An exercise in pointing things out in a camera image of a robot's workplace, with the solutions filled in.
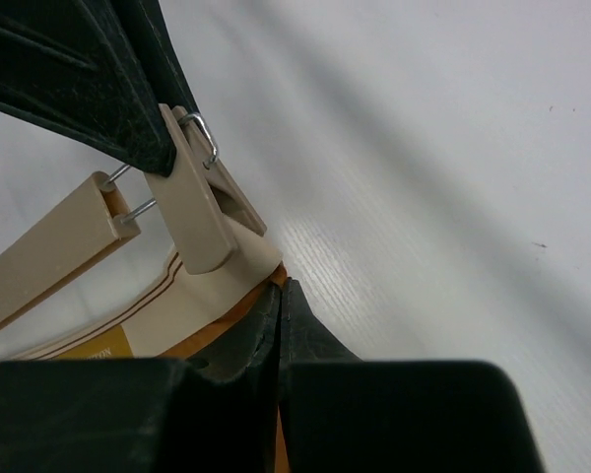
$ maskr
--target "brown stripe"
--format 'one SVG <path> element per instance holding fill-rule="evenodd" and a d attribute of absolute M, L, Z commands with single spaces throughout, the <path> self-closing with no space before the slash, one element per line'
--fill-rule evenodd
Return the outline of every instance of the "brown stripe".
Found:
<path fill-rule="evenodd" d="M 48 353 L 45 353 L 43 355 L 39 355 L 39 356 L 37 356 L 35 358 L 31 358 L 31 360 L 41 360 L 41 359 L 44 359 L 44 358 L 47 358 L 47 357 L 52 357 L 53 355 L 57 354 L 57 352 L 60 352 L 64 348 L 69 347 L 69 346 L 71 346 L 71 345 L 73 345 L 75 343 L 78 343 L 81 340 L 83 340 L 84 338 L 88 338 L 88 337 L 90 337 L 93 334 L 100 335 L 101 333 L 104 333 L 107 330 L 110 330 L 111 328 L 113 328 L 113 326 L 118 325 L 118 323 L 121 323 L 121 322 L 125 321 L 127 318 L 134 316 L 138 311 L 142 310 L 144 307 L 146 307 L 147 305 L 149 305 L 150 303 L 152 303 L 155 299 L 157 299 L 164 292 L 166 292 L 168 290 L 168 288 L 170 288 L 170 286 L 172 286 L 172 284 L 175 282 L 175 276 L 179 272 L 179 269 L 183 266 L 181 264 L 181 262 L 180 262 L 179 265 L 173 270 L 172 275 L 171 275 L 170 269 L 172 268 L 172 266 L 175 264 L 175 262 L 178 259 L 179 259 L 179 253 L 175 253 L 175 255 L 171 259 L 170 263 L 168 264 L 168 266 L 166 268 L 166 274 L 161 279 L 161 281 L 155 287 L 153 287 L 147 294 L 145 294 L 142 298 L 140 298 L 135 303 L 133 303 L 126 310 L 124 310 L 123 312 L 119 313 L 114 318 L 112 318 L 111 320 L 109 320 L 108 322 L 106 322 L 105 324 L 103 324 L 101 327 L 93 330 L 92 332 L 89 332 L 89 333 L 87 333 L 85 335 L 82 335 L 81 337 L 79 337 L 79 338 L 77 338 L 75 340 L 72 340 L 72 341 L 70 341 L 70 342 L 62 345 L 61 347 L 57 347 L 57 348 L 51 350 Z M 160 291 L 157 294 L 154 295 L 154 292 L 155 291 L 158 291 L 158 290 L 160 290 Z M 150 296 L 152 296 L 152 297 L 145 304 L 142 304 L 142 302 L 144 302 L 145 299 L 147 299 Z"/>

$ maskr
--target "white backdrop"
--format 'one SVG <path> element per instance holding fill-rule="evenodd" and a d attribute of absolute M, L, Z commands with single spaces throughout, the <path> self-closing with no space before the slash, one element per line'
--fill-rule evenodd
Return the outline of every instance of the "white backdrop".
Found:
<path fill-rule="evenodd" d="M 319 318 L 369 359 L 490 360 L 551 472 L 591 471 L 591 0 L 161 0 L 231 173 Z M 0 251 L 117 163 L 0 114 Z M 139 173 L 119 184 L 133 206 Z M 0 333 L 127 301 L 160 216 Z"/>

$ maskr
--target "yellow label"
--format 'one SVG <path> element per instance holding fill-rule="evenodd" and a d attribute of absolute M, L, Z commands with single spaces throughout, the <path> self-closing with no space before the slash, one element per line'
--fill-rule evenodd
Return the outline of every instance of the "yellow label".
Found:
<path fill-rule="evenodd" d="M 53 357 L 53 360 L 99 360 L 103 358 L 132 358 L 133 356 L 124 330 L 120 325 L 116 325 L 92 340 Z"/>

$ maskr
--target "beige hanger bar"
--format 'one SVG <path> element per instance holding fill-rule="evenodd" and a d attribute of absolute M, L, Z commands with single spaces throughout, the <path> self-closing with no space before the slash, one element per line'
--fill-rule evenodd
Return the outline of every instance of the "beige hanger bar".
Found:
<path fill-rule="evenodd" d="M 176 106 L 172 112 L 178 122 L 187 116 L 186 108 L 183 106 Z M 204 134 L 193 122 L 182 125 L 181 129 L 193 153 L 211 156 L 211 143 L 208 143 Z M 265 235 L 267 226 L 249 203 L 247 197 L 240 190 L 221 160 L 213 161 L 208 167 L 204 167 L 204 175 L 212 187 L 217 203 L 224 214 L 248 227 L 257 235 Z"/>
<path fill-rule="evenodd" d="M 0 329 L 140 234 L 108 178 L 92 174 L 0 254 Z"/>
<path fill-rule="evenodd" d="M 188 274 L 223 266 L 237 250 L 231 227 L 204 175 L 201 157 L 191 151 L 167 105 L 160 110 L 177 149 L 169 177 L 145 173 L 164 223 Z"/>

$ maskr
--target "white surface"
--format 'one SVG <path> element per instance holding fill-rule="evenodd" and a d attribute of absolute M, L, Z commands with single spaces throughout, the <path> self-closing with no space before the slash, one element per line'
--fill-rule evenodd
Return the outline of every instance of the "white surface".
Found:
<path fill-rule="evenodd" d="M 548 470 L 591 471 L 591 0 L 162 4 L 226 164 L 322 321 L 366 358 L 496 362 Z M 0 251 L 114 168 L 0 115 Z M 120 184 L 134 205 L 139 182 Z M 0 333 L 0 356 L 146 284 L 169 239 L 157 212 L 140 223 Z"/>

